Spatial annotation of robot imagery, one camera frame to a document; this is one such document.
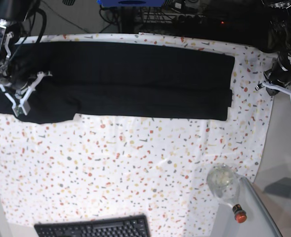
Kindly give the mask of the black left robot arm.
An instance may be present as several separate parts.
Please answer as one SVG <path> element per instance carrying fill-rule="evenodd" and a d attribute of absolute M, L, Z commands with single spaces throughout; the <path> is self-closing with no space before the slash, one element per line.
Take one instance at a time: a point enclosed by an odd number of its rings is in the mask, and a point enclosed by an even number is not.
<path fill-rule="evenodd" d="M 291 0 L 263 0 L 262 3 L 273 9 L 271 27 L 278 56 L 272 68 L 263 73 L 265 81 L 256 90 L 265 87 L 269 95 L 275 96 L 289 92 L 291 85 Z"/>

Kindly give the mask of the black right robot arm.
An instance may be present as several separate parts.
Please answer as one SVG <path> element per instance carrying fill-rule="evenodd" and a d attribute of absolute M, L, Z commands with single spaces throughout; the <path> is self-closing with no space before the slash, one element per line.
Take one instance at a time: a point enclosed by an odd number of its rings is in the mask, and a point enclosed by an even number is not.
<path fill-rule="evenodd" d="M 36 14 L 42 16 L 42 27 L 35 44 L 44 34 L 47 17 L 39 0 L 0 0 L 0 91 L 21 99 L 36 76 L 27 75 L 19 64 L 27 56 L 18 55 L 30 35 L 23 33 L 22 23 Z"/>

